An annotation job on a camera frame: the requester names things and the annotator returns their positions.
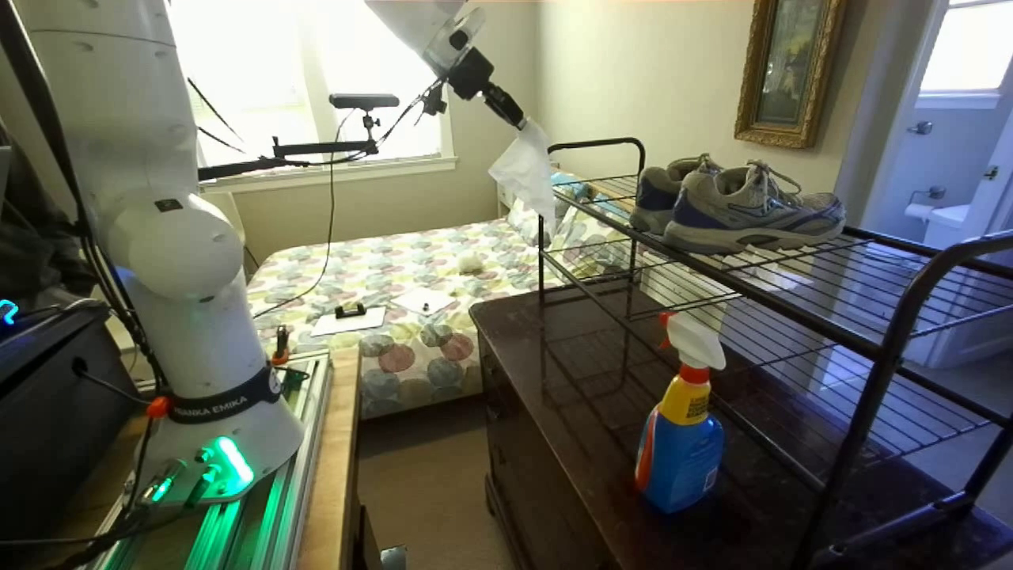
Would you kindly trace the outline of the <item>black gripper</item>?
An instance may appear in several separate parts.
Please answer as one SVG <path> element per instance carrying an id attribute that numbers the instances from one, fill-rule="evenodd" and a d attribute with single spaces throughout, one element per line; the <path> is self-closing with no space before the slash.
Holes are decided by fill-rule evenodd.
<path id="1" fill-rule="evenodd" d="M 443 114 L 443 88 L 453 88 L 457 100 L 484 100 L 484 104 L 512 129 L 527 127 L 527 112 L 515 104 L 509 92 L 491 85 L 495 64 L 477 52 L 470 47 L 451 70 L 436 74 L 434 84 L 421 96 L 423 114 Z"/>

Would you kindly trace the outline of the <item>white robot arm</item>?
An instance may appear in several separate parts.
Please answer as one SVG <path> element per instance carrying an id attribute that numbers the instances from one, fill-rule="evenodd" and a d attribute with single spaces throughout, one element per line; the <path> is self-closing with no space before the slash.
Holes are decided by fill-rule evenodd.
<path id="1" fill-rule="evenodd" d="M 29 0 L 20 24 L 92 242 L 169 385 L 144 486 L 161 502 L 236 502 L 297 453 L 301 425 L 249 319 L 244 243 L 199 196 L 169 4 Z"/>

